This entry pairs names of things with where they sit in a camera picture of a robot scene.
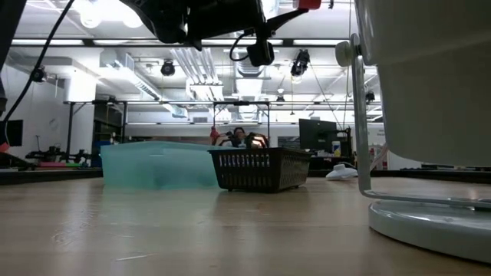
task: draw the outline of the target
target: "black monitor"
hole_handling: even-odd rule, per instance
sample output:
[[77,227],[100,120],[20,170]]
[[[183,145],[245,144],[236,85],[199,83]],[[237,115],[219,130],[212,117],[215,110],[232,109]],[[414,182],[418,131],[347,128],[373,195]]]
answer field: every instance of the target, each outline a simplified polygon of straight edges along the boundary
[[[22,133],[24,128],[23,120],[9,120],[7,123],[7,137],[8,144],[10,146],[22,146]],[[3,122],[0,121],[0,131],[3,132]],[[6,142],[4,141],[4,133],[0,133],[0,144]]]
[[338,128],[334,122],[300,119],[300,147],[331,152],[332,142],[338,141]]

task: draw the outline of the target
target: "wooden table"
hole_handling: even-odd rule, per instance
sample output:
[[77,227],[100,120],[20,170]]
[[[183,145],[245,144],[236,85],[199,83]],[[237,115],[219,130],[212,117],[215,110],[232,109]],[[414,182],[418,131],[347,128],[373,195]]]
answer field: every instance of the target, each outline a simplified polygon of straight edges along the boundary
[[[0,186],[2,275],[490,275],[369,229],[355,182],[279,194],[104,189],[102,179]],[[491,198],[491,186],[375,179],[374,189]]]

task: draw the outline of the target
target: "fan stand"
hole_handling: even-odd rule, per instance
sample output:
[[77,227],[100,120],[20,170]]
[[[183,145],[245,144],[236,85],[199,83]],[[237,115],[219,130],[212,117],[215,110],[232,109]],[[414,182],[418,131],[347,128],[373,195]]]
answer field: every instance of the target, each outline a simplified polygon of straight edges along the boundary
[[383,235],[421,248],[491,263],[491,200],[395,195],[371,189],[364,63],[360,38],[336,46],[341,66],[352,66],[358,150],[358,185],[363,196],[381,199],[369,207],[369,225]]

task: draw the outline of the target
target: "teal plastic bin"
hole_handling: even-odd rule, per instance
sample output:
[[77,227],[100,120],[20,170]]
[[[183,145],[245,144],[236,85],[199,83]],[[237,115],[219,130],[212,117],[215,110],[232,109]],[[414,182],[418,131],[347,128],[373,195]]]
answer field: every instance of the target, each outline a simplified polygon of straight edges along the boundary
[[172,142],[102,146],[104,185],[142,189],[218,186],[209,150],[228,147]]

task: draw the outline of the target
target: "black wire basket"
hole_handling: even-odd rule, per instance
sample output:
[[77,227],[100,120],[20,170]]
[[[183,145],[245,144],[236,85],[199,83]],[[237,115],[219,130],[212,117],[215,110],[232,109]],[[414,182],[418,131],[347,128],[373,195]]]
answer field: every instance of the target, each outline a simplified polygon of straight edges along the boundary
[[294,149],[218,149],[209,151],[222,189],[279,192],[307,180],[310,153]]

